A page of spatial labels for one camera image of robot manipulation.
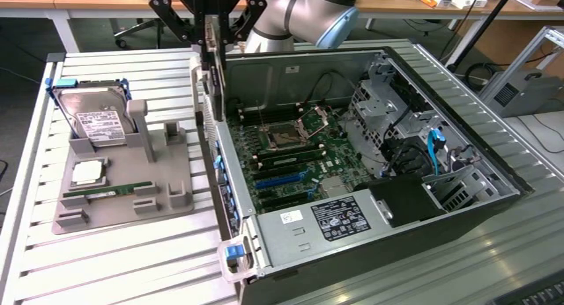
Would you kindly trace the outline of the black green graphics card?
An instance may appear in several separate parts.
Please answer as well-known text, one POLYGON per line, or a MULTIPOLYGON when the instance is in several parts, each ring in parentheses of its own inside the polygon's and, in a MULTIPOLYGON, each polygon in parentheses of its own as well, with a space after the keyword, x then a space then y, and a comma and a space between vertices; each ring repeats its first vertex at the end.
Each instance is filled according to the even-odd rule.
POLYGON ((220 38, 220 20, 217 16, 207 15, 204 17, 204 41, 205 41, 205 59, 208 67, 207 76, 207 95, 211 103, 212 115, 215 121, 223 121, 224 118, 224 77, 223 77, 223 59, 225 58, 225 45, 220 38))

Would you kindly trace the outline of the office chair base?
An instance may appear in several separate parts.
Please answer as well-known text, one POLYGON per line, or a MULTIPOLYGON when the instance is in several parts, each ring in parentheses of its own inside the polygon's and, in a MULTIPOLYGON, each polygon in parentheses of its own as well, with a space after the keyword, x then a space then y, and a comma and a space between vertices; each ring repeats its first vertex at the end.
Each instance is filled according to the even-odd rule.
POLYGON ((159 50, 189 47, 187 43, 177 40, 160 19, 136 18, 125 20, 112 18, 109 23, 116 46, 123 50, 159 50))

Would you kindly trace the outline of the metal socket cover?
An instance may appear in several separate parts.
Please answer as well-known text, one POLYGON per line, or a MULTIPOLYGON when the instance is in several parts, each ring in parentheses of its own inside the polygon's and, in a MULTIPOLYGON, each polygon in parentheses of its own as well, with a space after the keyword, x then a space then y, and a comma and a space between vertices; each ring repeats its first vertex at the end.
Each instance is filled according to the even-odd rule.
POLYGON ((315 106, 313 108, 311 108, 296 120, 296 125, 297 125, 297 132, 300 134, 300 136, 309 140, 309 138, 312 138, 317 133, 321 132, 323 129, 327 128, 327 126, 329 125, 329 117, 328 117, 328 113, 327 111, 320 107, 320 106, 315 106), (320 121, 320 126, 309 131, 307 126, 305 126, 305 118, 309 116, 309 114, 316 114, 319 121, 320 121))

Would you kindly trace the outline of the hard drive in blue caddy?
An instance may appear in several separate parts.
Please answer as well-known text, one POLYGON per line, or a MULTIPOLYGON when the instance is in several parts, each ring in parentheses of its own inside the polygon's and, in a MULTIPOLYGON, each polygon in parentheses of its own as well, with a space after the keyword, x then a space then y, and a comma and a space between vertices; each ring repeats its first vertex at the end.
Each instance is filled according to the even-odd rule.
MULTIPOLYGON (((59 79, 59 80, 53 80, 53 79, 47 79, 45 80, 45 84, 47 84, 47 93, 49 95, 49 97, 52 98, 56 107, 59 107, 59 103, 56 101, 55 95, 53 95, 53 89, 55 88, 73 88, 73 87, 95 87, 95 86, 105 86, 105 85, 121 85, 124 87, 124 90, 127 91, 127 96, 128 96, 128 100, 131 100, 131 94, 128 91, 128 81, 125 79, 115 79, 115 80, 105 80, 105 81, 80 81, 77 79, 73 78, 65 78, 65 79, 59 79)), ((76 139, 79 137, 75 136, 75 132, 73 132, 73 128, 72 125, 69 124, 71 129, 72 129, 72 137, 76 139)))

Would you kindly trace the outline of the CPU socket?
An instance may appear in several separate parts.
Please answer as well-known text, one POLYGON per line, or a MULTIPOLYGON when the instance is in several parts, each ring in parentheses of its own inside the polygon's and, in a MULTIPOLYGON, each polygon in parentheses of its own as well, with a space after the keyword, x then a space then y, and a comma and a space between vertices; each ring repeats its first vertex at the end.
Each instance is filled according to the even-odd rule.
POLYGON ((308 140, 297 132, 295 120, 268 123, 265 126, 267 130, 263 130, 261 126, 256 129, 256 135, 264 151, 275 151, 308 144, 308 140))

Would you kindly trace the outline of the long black expansion slot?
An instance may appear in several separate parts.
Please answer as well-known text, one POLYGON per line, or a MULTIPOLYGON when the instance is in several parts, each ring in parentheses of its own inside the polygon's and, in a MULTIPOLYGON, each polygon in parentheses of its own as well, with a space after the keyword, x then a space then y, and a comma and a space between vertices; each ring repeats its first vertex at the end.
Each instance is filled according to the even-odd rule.
POLYGON ((299 166, 292 166, 292 167, 283 167, 283 168, 276 168, 272 170, 264 170, 260 171, 257 173, 253 173, 251 175, 251 177, 253 178, 253 181, 259 181, 259 180, 267 180, 271 178, 276 178, 280 176, 287 176, 291 174, 296 174, 300 172, 300 167, 299 166))
POLYGON ((263 202, 261 206, 263 206, 263 209, 265 210, 276 210, 276 209, 281 209, 283 207, 300 205, 301 203, 308 201, 309 201, 309 193, 304 191, 288 196, 268 199, 263 202))

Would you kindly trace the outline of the green motherboard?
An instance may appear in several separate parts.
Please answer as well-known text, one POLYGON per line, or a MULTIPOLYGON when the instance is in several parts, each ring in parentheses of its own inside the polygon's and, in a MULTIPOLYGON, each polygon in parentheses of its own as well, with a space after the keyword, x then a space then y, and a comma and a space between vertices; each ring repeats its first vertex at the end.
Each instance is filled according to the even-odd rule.
MULTIPOLYGON (((267 166, 263 167, 257 160, 252 159, 252 154, 256 152, 264 152, 260 146, 259 138, 256 135, 256 129, 261 125, 259 123, 241 122, 239 117, 239 111, 235 108, 233 113, 227 118, 227 125, 231 133, 232 143, 237 154, 239 165, 243 171, 243 178, 248 188, 251 196, 251 202, 259 213, 269 213, 276 210, 263 209, 263 202, 268 199, 288 196, 295 193, 307 191, 309 193, 309 201, 327 199, 328 197, 321 192, 321 180, 324 178, 339 176, 343 182, 349 188, 349 192, 355 186, 361 182, 368 182, 373 179, 371 170, 376 164, 373 157, 365 156, 360 151, 355 150, 355 147, 348 139, 345 131, 345 117, 344 108, 332 108, 325 104, 304 104, 297 103, 300 116, 315 106, 320 106, 328 113, 329 125, 308 140, 308 144, 319 143, 324 144, 327 155, 319 160, 311 162, 285 164, 283 166, 267 166), (305 177, 301 182, 269 187, 265 189, 256 189, 256 182, 251 175, 264 170, 272 170, 283 167, 299 166, 300 172, 296 174, 304 174, 305 177), (272 190, 276 195, 259 199, 257 194, 260 191, 272 190)), ((321 124, 316 114, 309 114, 305 118, 305 126, 309 131, 315 130, 321 124)))

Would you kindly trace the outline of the silver CPU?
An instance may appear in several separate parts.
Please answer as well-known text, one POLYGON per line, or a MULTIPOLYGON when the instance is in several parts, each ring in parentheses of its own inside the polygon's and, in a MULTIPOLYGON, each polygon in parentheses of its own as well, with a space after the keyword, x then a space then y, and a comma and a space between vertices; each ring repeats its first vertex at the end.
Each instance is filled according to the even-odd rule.
POLYGON ((72 185, 93 184, 103 177, 103 161, 88 160, 77 162, 72 170, 72 185))

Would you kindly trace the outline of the silver chipset heatsink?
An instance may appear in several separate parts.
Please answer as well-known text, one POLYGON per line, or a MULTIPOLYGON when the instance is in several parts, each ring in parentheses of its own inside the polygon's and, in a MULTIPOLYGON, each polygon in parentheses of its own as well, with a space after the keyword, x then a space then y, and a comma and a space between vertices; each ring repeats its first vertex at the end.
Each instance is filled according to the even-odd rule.
POLYGON ((321 180, 321 192, 331 198, 349 193, 349 188, 339 176, 332 176, 321 180))

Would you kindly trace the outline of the grey parts rack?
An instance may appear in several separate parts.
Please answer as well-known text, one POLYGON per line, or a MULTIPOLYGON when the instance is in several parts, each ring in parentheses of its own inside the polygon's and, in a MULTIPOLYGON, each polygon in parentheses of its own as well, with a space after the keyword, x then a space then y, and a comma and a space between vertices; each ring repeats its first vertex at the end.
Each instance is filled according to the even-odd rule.
POLYGON ((136 133, 117 146, 95 147, 87 139, 69 140, 69 151, 56 202, 52 233, 60 235, 144 219, 165 217, 193 210, 193 190, 187 134, 175 122, 148 130, 144 100, 127 103, 127 114, 136 133), (103 177, 93 184, 72 185, 77 162, 103 161, 103 177), (63 198, 68 191, 152 182, 132 194, 99 193, 63 198))

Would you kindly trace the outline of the grey power supply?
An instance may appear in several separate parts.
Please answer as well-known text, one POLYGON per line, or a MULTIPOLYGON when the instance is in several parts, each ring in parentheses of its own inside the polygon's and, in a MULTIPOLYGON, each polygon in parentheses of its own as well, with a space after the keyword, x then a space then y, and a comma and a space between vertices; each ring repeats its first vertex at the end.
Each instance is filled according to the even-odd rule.
POLYGON ((364 189, 259 215, 272 267, 289 267, 383 238, 392 227, 364 189))

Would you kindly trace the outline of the black plastic cover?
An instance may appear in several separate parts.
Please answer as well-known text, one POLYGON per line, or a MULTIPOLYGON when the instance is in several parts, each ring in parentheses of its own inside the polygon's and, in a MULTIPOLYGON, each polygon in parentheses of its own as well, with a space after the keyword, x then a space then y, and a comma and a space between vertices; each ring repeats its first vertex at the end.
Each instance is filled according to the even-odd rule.
POLYGON ((376 202, 385 205, 391 216, 387 220, 393 228, 445 214, 416 175, 380 178, 361 182, 353 188, 355 191, 363 189, 368 189, 376 202))

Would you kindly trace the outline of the blue case latch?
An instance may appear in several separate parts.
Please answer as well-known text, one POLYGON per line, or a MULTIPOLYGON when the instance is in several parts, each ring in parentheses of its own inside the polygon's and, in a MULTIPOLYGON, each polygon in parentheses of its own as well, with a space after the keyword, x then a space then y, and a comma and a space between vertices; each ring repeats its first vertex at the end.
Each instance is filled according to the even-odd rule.
POLYGON ((225 261, 237 260, 245 256, 245 248, 243 244, 231 245, 225 247, 225 261))

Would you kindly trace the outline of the low metal disk bay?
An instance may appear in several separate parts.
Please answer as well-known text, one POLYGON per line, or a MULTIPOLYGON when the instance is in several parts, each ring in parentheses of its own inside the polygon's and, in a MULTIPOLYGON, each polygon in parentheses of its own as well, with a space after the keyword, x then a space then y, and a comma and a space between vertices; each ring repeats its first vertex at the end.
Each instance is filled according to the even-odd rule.
POLYGON ((448 212, 501 198, 497 188, 473 166, 439 176, 425 176, 423 183, 448 212))

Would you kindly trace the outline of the black keyboard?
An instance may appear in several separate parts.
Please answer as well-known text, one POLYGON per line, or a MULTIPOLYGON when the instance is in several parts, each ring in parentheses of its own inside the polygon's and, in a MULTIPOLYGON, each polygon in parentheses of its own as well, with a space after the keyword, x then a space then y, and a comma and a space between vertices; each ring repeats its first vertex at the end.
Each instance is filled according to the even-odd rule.
POLYGON ((564 281, 539 280, 487 301, 485 305, 564 305, 564 281))

